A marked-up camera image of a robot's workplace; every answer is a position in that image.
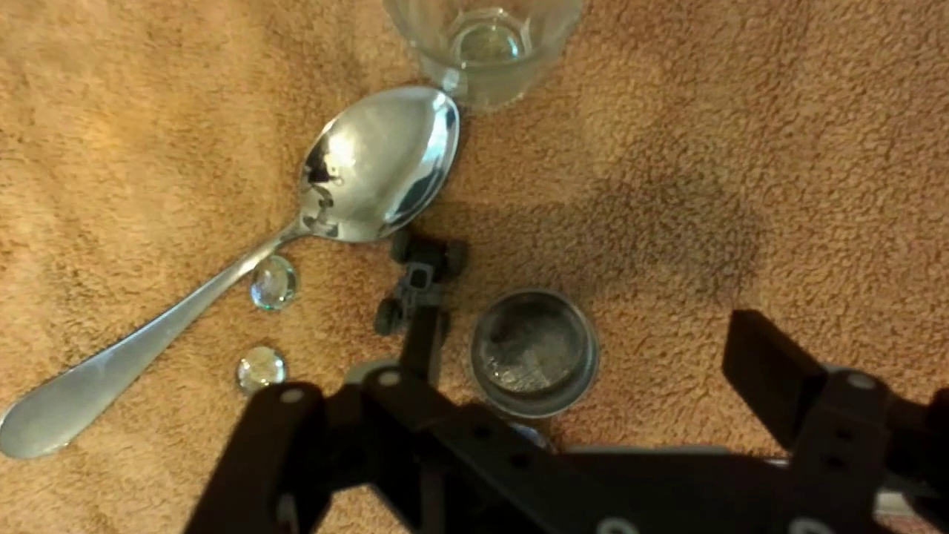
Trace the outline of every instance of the spoon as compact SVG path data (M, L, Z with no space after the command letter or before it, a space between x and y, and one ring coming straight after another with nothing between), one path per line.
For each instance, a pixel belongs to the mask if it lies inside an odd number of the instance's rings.
M426 87L369 96L334 115L303 163L300 213L180 302L34 387L0 424L6 456L42 456L79 437L215 298L283 243L315 234L381 240L441 191L460 139L457 105Z

